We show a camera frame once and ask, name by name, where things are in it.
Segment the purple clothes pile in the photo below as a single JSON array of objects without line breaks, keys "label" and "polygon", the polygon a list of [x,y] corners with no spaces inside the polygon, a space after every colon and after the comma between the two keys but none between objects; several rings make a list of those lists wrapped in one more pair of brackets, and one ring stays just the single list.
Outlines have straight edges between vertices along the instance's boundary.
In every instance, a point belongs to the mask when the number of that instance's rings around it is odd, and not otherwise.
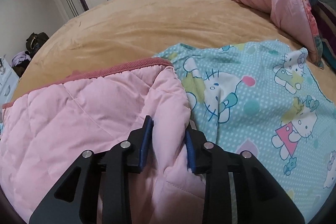
[{"label": "purple clothes pile", "polygon": [[30,55],[26,52],[26,51],[21,51],[19,53],[17,53],[13,59],[11,60],[11,67],[15,67],[18,66],[19,64],[21,64],[24,61],[31,61],[31,57]]}]

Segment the white drawer chest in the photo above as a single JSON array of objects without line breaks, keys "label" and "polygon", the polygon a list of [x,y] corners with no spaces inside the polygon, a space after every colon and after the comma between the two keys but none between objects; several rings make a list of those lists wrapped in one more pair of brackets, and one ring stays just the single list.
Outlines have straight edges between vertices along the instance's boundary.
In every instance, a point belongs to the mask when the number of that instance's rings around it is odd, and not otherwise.
[{"label": "white drawer chest", "polygon": [[0,104],[1,106],[9,103],[13,97],[19,81],[18,75],[7,62],[4,56],[1,56],[1,74],[0,74]]}]

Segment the tan bed blanket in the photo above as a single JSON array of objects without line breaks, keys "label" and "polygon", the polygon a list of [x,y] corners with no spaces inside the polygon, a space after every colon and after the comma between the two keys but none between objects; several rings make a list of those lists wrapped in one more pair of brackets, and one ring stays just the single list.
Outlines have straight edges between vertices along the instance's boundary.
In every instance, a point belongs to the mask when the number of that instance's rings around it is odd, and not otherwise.
[{"label": "tan bed blanket", "polygon": [[302,47],[269,15],[234,0],[112,0],[60,27],[32,59],[13,97],[74,73],[151,57],[178,43],[220,48],[265,40]]}]

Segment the hello kitty blue sheet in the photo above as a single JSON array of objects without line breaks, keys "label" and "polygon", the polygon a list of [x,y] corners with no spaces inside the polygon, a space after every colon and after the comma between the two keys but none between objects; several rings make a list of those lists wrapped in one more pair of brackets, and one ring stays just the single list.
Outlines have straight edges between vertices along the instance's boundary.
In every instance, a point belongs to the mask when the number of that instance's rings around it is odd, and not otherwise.
[{"label": "hello kitty blue sheet", "polygon": [[307,56],[278,40],[159,53],[181,80],[197,129],[226,151],[251,151],[309,222],[335,186],[335,104]]}]

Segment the striped dark pillow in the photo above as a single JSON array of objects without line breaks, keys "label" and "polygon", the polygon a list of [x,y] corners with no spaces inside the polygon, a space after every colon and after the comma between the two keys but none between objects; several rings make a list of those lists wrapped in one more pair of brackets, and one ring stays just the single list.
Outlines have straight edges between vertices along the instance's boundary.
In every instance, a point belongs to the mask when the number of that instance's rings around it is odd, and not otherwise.
[{"label": "striped dark pillow", "polygon": [[315,12],[323,44],[323,57],[335,71],[335,11],[328,4],[319,1]]}]

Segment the black backpack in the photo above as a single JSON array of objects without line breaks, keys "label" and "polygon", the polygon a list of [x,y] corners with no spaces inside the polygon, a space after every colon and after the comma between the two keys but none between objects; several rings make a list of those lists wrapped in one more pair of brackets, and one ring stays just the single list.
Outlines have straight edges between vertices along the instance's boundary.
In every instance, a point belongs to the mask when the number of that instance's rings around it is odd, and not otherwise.
[{"label": "black backpack", "polygon": [[30,54],[37,53],[48,39],[49,36],[45,32],[32,33],[26,40],[26,50]]}]

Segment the pink quilted jacket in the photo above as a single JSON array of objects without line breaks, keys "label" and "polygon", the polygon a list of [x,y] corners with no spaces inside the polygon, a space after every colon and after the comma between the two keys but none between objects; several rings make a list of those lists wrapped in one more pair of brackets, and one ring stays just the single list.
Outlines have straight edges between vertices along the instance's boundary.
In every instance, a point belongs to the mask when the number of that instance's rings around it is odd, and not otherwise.
[{"label": "pink quilted jacket", "polygon": [[99,153],[153,119],[147,165],[130,175],[134,223],[201,223],[205,182],[187,168],[191,110],[167,60],[148,58],[72,75],[3,107],[1,188],[28,221],[85,150]]}]

